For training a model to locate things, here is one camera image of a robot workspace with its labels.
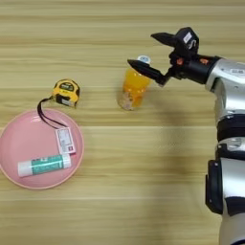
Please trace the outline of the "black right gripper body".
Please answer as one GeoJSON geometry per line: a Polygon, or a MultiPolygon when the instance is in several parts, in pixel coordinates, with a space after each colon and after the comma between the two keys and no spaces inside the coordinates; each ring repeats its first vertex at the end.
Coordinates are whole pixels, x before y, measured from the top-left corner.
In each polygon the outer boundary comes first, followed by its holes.
{"type": "Polygon", "coordinates": [[[219,56],[194,55],[191,57],[170,54],[171,67],[168,69],[167,78],[187,78],[200,84],[205,84],[208,77],[220,59],[219,56]]]}

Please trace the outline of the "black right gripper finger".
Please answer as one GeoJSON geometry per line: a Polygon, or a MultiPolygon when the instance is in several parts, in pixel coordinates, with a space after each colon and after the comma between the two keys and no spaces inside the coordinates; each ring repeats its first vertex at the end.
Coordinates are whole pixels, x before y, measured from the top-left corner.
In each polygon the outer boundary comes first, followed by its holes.
{"type": "Polygon", "coordinates": [[[153,33],[152,38],[169,47],[175,47],[175,35],[172,33],[153,33]]]}
{"type": "Polygon", "coordinates": [[[159,70],[152,68],[149,64],[136,59],[128,59],[127,62],[141,75],[155,80],[161,86],[166,84],[166,77],[159,70]]]}

